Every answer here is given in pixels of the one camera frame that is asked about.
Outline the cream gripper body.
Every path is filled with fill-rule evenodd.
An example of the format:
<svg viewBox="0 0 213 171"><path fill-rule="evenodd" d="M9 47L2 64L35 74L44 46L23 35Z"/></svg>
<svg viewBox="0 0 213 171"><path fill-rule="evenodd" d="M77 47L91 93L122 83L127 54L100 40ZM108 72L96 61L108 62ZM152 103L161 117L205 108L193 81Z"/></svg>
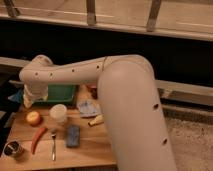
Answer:
<svg viewBox="0 0 213 171"><path fill-rule="evenodd" d="M30 108L37 100L46 100L48 98L48 90L34 92L27 87L24 88L23 104L26 108Z"/></svg>

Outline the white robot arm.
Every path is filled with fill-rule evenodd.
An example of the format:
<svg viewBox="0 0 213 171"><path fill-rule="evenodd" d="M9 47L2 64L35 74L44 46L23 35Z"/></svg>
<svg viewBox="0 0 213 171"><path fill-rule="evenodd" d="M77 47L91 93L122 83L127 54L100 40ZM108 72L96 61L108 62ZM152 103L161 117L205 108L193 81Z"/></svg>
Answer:
<svg viewBox="0 0 213 171"><path fill-rule="evenodd" d="M38 55L19 78L29 103L45 97L50 84L95 83L119 171L177 171L154 71L146 58L108 56L56 66Z"/></svg>

